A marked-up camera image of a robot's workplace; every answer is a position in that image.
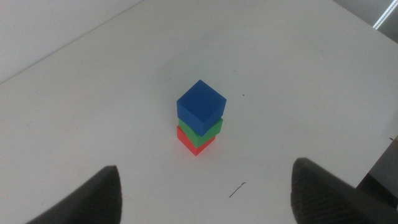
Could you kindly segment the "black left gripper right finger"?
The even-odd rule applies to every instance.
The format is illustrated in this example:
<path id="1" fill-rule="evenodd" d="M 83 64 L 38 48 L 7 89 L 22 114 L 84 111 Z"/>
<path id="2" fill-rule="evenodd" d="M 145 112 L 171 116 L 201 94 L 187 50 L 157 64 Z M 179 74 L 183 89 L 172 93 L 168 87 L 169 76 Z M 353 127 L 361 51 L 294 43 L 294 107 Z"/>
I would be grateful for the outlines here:
<path id="1" fill-rule="evenodd" d="M 397 223 L 396 208 L 304 157 L 293 164 L 291 190 L 297 223 Z"/>

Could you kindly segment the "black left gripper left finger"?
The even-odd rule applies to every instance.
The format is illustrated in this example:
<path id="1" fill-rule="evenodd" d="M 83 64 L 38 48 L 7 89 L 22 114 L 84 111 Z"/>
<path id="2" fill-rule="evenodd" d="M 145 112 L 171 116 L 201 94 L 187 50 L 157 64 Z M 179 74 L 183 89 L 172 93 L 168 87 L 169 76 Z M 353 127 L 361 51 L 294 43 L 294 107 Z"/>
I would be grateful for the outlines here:
<path id="1" fill-rule="evenodd" d="M 30 223 L 119 224 L 123 198 L 116 166 L 106 166 Z"/>

